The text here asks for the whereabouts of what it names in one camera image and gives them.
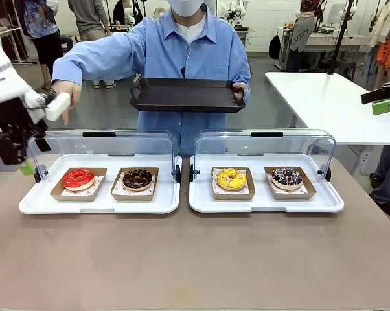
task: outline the red frosted donut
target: red frosted donut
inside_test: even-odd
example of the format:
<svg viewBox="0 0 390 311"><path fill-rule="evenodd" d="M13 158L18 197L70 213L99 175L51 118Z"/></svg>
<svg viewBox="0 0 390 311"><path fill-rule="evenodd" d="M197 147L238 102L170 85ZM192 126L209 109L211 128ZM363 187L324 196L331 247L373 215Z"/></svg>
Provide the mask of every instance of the red frosted donut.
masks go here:
<svg viewBox="0 0 390 311"><path fill-rule="evenodd" d="M63 186L71 191L81 191L92 186L94 179L94 174L89 170L72 170L64 176Z"/></svg>

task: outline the cardboard box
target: cardboard box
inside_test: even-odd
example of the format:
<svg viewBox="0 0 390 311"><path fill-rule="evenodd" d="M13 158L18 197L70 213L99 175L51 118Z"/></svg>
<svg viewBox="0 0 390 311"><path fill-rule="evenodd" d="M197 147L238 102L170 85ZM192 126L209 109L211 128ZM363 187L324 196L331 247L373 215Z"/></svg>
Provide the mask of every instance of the cardboard box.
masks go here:
<svg viewBox="0 0 390 311"><path fill-rule="evenodd" d="M96 191L92 195L90 195L90 196L62 196L61 193L65 189L64 185L63 185L63 178L64 178L64 176L67 173L71 172L72 170L78 170L78 169L81 169L81 168L92 171L92 173L95 176L103 176L103 179L98 184L98 187L97 187ZM67 170L67 172L65 172L63 177L61 177L61 179L57 182L55 187L51 190L50 195L57 201L92 202L92 201L94 201L94 199L96 198L100 188L102 187L103 182L104 182L104 180L106 178L106 174L107 174L107 169L106 168L101 168L101 167L99 167L99 168L94 168L94 167L93 168L91 168L91 167L71 167L71 168L69 168Z"/></svg>
<svg viewBox="0 0 390 311"><path fill-rule="evenodd" d="M150 195L136 195L136 194L132 194L132 195L126 195L126 196L121 196L119 194L113 194L113 189L116 187L116 183L119 180L120 175L122 173L126 173L126 172L133 171L133 170L140 170L140 169L147 170L149 173L152 174L152 176L156 176L156 178L155 178L155 185L154 185L154 193L152 193ZM159 168L158 167L122 167L119 170L119 173L117 173L115 182L113 183L113 186L111 187L110 194L117 201L152 201L152 199L154 198L155 191L156 191L156 185L157 185L157 180L158 179L159 179Z"/></svg>
<svg viewBox="0 0 390 311"><path fill-rule="evenodd" d="M306 187L307 193L278 193L278 192L275 192L275 190L272 186L274 186L276 188L277 188L277 186L274 185L274 183L271 180L271 177L269 177L268 174L271 175L271 173L273 173L273 171L276 168L279 168L279 167L264 167L264 173L265 173L267 181L269 183L268 186L270 187L271 193L273 194L273 196L276 200L308 200L316 194L316 192L317 192L316 189L314 188L312 182L307 177L306 173L304 173L304 170L301 167L285 167L285 168L292 168L302 176L303 185Z"/></svg>
<svg viewBox="0 0 390 311"><path fill-rule="evenodd" d="M216 170L223 170L225 168L233 168L235 170L245 170L246 171L246 184L248 185L248 194L218 194L214 192L214 169ZM248 201L251 200L255 195L255 187L254 187L254 181L253 176L251 175L251 171L248 167L212 167L211 168L211 177L212 177L212 193L214 194L215 200L244 200Z"/></svg>

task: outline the shirt collar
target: shirt collar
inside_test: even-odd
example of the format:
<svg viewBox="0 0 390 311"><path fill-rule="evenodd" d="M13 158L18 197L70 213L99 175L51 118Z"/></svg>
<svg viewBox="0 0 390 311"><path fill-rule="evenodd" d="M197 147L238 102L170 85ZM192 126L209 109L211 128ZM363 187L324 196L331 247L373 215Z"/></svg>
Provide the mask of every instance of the shirt collar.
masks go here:
<svg viewBox="0 0 390 311"><path fill-rule="evenodd" d="M212 14L209 12L209 9L205 3L202 3L201 10L205 12L205 26L203 27L203 30L201 34L197 37L197 39L207 37L213 43L216 43L214 16L212 16ZM163 30L164 40L169 37L169 35L173 32L179 35L174 15L172 14L172 9L170 9L168 13L166 13L165 18L163 18L160 23Z"/></svg>

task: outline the beige jacket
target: beige jacket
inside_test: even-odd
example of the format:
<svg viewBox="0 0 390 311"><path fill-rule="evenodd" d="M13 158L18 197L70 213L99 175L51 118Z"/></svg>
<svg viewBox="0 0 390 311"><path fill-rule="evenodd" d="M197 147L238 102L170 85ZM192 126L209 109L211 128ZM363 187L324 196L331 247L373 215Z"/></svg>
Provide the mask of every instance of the beige jacket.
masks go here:
<svg viewBox="0 0 390 311"><path fill-rule="evenodd" d="M378 21L372 30L370 47L374 47L378 43L385 43L390 29L390 2L382 9Z"/></svg>

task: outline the clear plastic lid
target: clear plastic lid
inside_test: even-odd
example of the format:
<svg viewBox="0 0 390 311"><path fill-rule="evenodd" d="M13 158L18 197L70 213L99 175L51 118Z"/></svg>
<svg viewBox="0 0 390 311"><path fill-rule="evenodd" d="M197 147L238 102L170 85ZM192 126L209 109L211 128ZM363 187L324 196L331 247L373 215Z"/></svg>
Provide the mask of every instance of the clear plastic lid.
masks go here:
<svg viewBox="0 0 390 311"><path fill-rule="evenodd" d="M44 139L31 139L29 152L40 179L47 167L67 154L109 156L168 155L176 177L176 139L168 131L115 130L110 132L69 130L47 132Z"/></svg>
<svg viewBox="0 0 390 311"><path fill-rule="evenodd" d="M323 130L202 130L196 137L193 177L203 154L259 156L264 154L306 154L320 164L325 178L336 147L335 139Z"/></svg>

